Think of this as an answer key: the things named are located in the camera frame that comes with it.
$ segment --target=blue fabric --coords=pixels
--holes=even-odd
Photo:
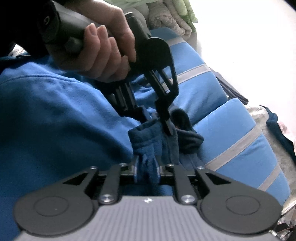
[[[178,37],[168,28],[152,30],[151,33],[153,36],[165,40]],[[198,53],[186,42],[171,46],[171,52],[176,74],[204,64]],[[171,78],[169,69],[166,68],[164,71]],[[154,112],[156,95],[143,75],[132,82],[132,88],[138,104],[144,105],[150,113]],[[226,95],[217,78],[212,72],[206,72],[181,83],[179,85],[179,95],[174,104],[188,114],[190,122],[194,125],[226,101]]]
[[[268,120],[266,121],[267,128],[271,131],[271,133],[275,136],[275,138],[278,139],[278,141],[281,143],[283,148],[289,153],[291,156],[292,160],[296,163],[296,155],[294,152],[294,144],[292,141],[290,141],[288,138],[286,138],[282,131],[281,128],[279,127],[278,122],[278,117],[276,113],[272,113],[269,108],[264,107],[269,115]]]
[[[231,147],[255,126],[255,121],[238,99],[232,99],[201,120],[194,129],[204,137],[198,156],[208,163]],[[258,188],[270,175],[277,159],[263,134],[218,173]],[[281,205],[289,197],[290,188],[283,172],[267,189]]]
[[[198,166],[203,166],[196,153],[203,142],[203,137],[197,134],[190,124],[186,127],[193,131],[176,129],[175,126],[185,127],[183,125],[184,119],[187,120],[188,116],[180,109],[174,108],[172,112],[182,113],[182,115],[179,119],[175,118],[174,123],[170,122],[173,129],[171,136],[164,133],[158,119],[145,122],[128,132],[133,152],[139,156],[136,163],[135,181],[148,185],[147,190],[150,190],[151,193],[147,195],[171,196],[173,194],[170,186],[158,185],[160,181],[157,170],[160,164],[159,160],[161,161],[160,165],[173,163],[183,165],[185,170],[193,170]]]
[[[20,196],[87,166],[107,170],[133,156],[120,117],[81,76],[58,70],[45,57],[0,75],[0,240],[18,229],[12,209]]]
[[[24,62],[28,60],[28,56],[19,55],[17,57],[1,57],[0,58],[0,73],[6,69],[7,67],[13,64],[19,64],[20,62]]]

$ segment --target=screw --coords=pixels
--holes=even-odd
[[[271,233],[274,237],[277,236],[277,233],[275,231],[273,231],[273,230],[270,230],[269,233]]]
[[[100,200],[103,202],[112,202],[114,201],[114,197],[110,194],[104,194],[100,196]]]
[[[153,200],[151,199],[151,198],[146,198],[146,199],[144,199],[144,202],[146,202],[146,203],[151,203]]]
[[[184,195],[181,197],[181,200],[184,203],[192,203],[195,201],[195,197],[193,197],[192,195]]]

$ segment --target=green fabric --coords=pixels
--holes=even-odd
[[[174,6],[180,15],[180,17],[190,26],[192,32],[196,32],[196,28],[193,23],[197,23],[197,18],[193,12],[189,0],[172,0]]]
[[[183,0],[184,1],[184,4],[187,8],[187,11],[188,11],[188,15],[190,17],[190,20],[193,22],[193,23],[197,23],[197,18],[195,17],[195,14],[193,12],[193,9],[190,5],[190,1],[189,0]]]
[[[184,0],[173,0],[173,3],[180,16],[185,16],[188,14]]]
[[[137,7],[146,3],[156,2],[157,0],[104,0],[114,6],[120,7],[122,10]]]
[[[196,28],[195,28],[194,24],[192,23],[192,21],[190,20],[190,16],[185,15],[185,16],[180,16],[180,17],[189,25],[189,27],[192,29],[192,32],[195,33]]]

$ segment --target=gray gripper base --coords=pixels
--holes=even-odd
[[[49,238],[22,232],[15,241],[279,241],[271,233],[225,234],[207,224],[193,206],[180,205],[171,196],[150,197],[150,202],[147,198],[124,196],[115,205],[102,206],[87,225],[68,235]]]

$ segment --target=finger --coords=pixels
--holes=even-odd
[[[120,8],[104,1],[89,1],[87,4],[77,1],[74,10],[105,25],[117,40],[122,53],[128,57],[129,61],[136,61],[135,37]]]
[[[48,45],[47,49],[61,69],[90,70],[100,50],[100,40],[96,32],[96,26],[92,23],[85,28],[83,49],[78,56],[67,53],[66,50],[57,45]]]
[[[110,40],[111,48],[112,48],[111,54],[110,54],[108,63],[106,65],[102,75],[99,78],[99,81],[103,81],[103,82],[107,81],[107,79],[117,71],[117,69],[119,68],[120,63],[121,63],[121,54],[120,54],[119,49],[117,47],[117,43],[116,43],[115,38],[110,37],[109,40]]]
[[[118,67],[114,75],[111,76],[110,79],[113,81],[124,80],[128,75],[128,72],[129,72],[128,57],[122,56],[120,66]]]
[[[112,51],[112,46],[108,37],[107,29],[104,25],[101,25],[97,28],[97,34],[101,44],[100,51],[97,54],[92,68],[87,72],[81,73],[82,75],[92,79],[97,79],[102,75]]]

